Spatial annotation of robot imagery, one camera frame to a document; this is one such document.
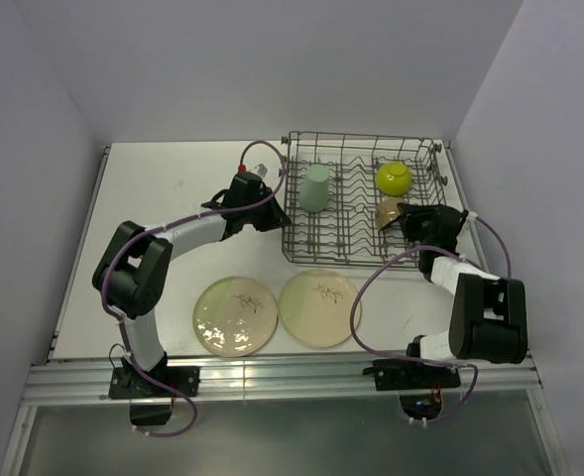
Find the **cream plate with branch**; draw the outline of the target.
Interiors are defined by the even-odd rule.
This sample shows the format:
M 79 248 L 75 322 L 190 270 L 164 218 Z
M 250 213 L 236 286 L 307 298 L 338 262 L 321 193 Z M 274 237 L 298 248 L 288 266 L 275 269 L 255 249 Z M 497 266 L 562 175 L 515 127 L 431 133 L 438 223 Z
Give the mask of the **cream plate with branch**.
M 198 342 L 212 354 L 235 358 L 261 349 L 278 324 L 278 305 L 262 283 L 247 277 L 227 277 L 199 296 L 192 312 Z
M 336 272 L 300 272 L 281 291 L 279 318 L 302 345 L 332 348 L 352 335 L 350 314 L 357 293 L 355 286 Z

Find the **pale green plastic cup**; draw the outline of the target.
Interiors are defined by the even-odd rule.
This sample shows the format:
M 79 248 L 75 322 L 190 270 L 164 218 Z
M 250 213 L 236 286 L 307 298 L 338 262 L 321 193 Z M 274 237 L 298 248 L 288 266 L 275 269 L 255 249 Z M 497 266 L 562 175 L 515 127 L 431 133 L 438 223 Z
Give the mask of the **pale green plastic cup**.
M 310 166 L 299 188 L 299 206 L 310 213 L 324 210 L 328 203 L 329 181 L 329 169 L 326 166 Z

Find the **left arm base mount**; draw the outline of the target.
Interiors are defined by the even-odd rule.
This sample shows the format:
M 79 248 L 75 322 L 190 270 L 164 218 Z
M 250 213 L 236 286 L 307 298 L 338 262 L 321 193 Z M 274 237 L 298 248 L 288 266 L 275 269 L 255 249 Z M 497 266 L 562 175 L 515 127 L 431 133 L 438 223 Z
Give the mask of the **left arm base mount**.
M 131 424 L 142 427 L 165 425 L 173 416 L 180 394 L 195 397 L 198 391 L 200 368 L 169 366 L 154 378 L 158 386 L 142 377 L 132 366 L 116 367 L 111 376 L 108 399 L 128 401 Z

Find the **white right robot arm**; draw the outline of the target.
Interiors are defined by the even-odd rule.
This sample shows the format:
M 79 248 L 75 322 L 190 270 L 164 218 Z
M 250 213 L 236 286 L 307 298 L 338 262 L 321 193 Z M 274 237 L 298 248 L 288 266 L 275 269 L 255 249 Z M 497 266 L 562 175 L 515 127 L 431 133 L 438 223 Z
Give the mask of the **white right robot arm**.
M 519 364 L 527 353 L 526 288 L 511 274 L 499 277 L 478 268 L 457 252 L 458 236 L 468 223 L 484 220 L 468 210 L 400 202 L 398 223 L 418 254 L 418 270 L 453 297 L 449 326 L 420 335 L 409 345 L 406 380 L 422 387 L 438 371 L 437 362 L 484 360 Z

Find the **lime green bowl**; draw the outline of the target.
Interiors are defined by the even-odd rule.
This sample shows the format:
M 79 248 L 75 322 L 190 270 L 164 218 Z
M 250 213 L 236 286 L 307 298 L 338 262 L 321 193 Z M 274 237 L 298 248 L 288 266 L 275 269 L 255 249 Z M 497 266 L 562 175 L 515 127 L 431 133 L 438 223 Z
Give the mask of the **lime green bowl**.
M 383 164 L 376 173 L 375 184 L 386 195 L 404 195 L 412 184 L 410 169 L 402 162 Z

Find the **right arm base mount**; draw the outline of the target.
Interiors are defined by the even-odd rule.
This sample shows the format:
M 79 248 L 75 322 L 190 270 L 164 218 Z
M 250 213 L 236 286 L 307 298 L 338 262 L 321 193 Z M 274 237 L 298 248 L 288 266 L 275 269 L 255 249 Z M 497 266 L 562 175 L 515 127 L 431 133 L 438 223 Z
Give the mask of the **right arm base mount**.
M 442 391 L 461 385 L 459 375 L 447 368 L 397 359 L 374 360 L 362 374 L 374 379 L 378 392 L 409 392 L 399 396 L 401 408 L 408 417 L 421 421 L 438 418 L 443 408 Z

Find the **black bowl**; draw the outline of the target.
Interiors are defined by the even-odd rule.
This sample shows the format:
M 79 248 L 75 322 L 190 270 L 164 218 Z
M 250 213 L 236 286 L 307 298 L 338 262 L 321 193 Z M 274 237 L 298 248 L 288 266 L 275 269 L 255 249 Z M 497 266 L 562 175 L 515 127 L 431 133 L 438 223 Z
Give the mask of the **black bowl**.
M 376 205 L 375 221 L 379 230 L 390 227 L 399 219 L 401 203 L 399 198 L 389 196 Z

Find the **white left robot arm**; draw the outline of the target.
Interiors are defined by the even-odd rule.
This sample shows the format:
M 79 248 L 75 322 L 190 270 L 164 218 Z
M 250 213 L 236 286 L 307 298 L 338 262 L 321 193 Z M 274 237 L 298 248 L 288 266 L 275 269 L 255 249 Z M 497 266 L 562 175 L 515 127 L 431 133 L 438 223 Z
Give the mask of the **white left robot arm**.
M 162 345 L 155 307 L 172 260 L 203 245 L 224 241 L 251 225 L 259 232 L 291 224 L 275 191 L 254 173 L 237 173 L 226 189 L 175 222 L 148 228 L 121 223 L 100 259 L 92 285 L 104 310 L 117 320 L 132 385 L 145 396 L 168 382 L 168 356 Z

